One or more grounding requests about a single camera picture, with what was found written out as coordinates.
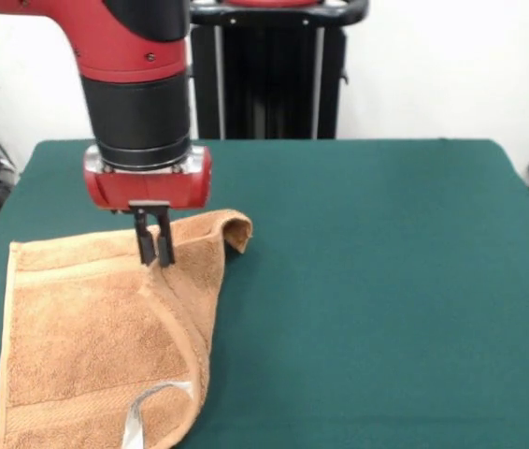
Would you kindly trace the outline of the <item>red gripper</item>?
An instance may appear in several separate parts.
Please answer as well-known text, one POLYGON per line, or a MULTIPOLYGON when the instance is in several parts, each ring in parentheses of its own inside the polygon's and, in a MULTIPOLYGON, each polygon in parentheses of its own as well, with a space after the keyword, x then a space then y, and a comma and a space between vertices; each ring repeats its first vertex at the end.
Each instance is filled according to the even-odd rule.
MULTIPOLYGON (((83 157, 83 178, 90 198, 102 210, 128 211, 136 202, 157 204, 153 215, 159 226, 157 238, 159 265, 175 263, 169 206, 175 210, 201 209, 207 204, 212 175, 209 148, 193 146, 189 153, 170 167, 152 171, 126 171, 104 163, 98 148, 90 146, 83 157)), ((132 207, 140 261, 149 266, 156 258, 148 230, 147 213, 132 207)))

